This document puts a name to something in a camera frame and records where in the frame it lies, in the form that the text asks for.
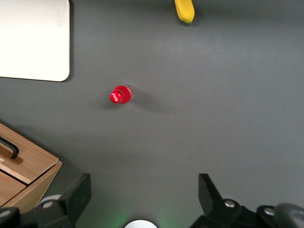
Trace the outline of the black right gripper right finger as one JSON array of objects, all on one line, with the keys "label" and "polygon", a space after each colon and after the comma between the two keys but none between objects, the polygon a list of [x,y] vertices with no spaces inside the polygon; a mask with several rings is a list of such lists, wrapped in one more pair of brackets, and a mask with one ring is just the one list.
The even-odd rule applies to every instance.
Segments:
[{"label": "black right gripper right finger", "polygon": [[220,195],[210,176],[199,174],[198,198],[203,210],[192,228],[232,228],[242,212],[242,207],[234,200]]}]

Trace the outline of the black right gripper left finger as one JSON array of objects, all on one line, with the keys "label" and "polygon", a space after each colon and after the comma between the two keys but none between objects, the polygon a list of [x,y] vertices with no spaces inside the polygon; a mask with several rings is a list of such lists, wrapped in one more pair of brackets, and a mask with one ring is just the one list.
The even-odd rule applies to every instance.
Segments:
[{"label": "black right gripper left finger", "polygon": [[74,228],[91,197],[91,176],[80,174],[63,194],[47,197],[36,206],[37,227]]}]

